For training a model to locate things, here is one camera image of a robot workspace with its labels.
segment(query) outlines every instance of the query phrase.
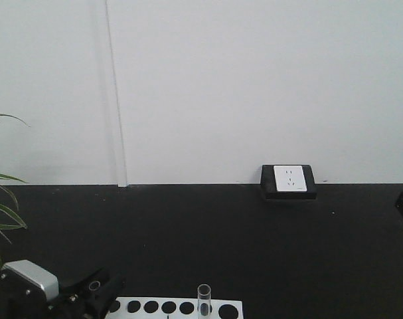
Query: black table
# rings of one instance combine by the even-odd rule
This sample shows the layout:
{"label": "black table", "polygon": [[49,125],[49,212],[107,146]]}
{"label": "black table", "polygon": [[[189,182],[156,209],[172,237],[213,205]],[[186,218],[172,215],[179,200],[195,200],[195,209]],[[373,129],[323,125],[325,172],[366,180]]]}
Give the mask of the black table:
{"label": "black table", "polygon": [[319,185],[266,203],[258,185],[19,186],[27,230],[0,240],[72,282],[100,266],[124,296],[242,300],[244,317],[403,318],[403,185]]}

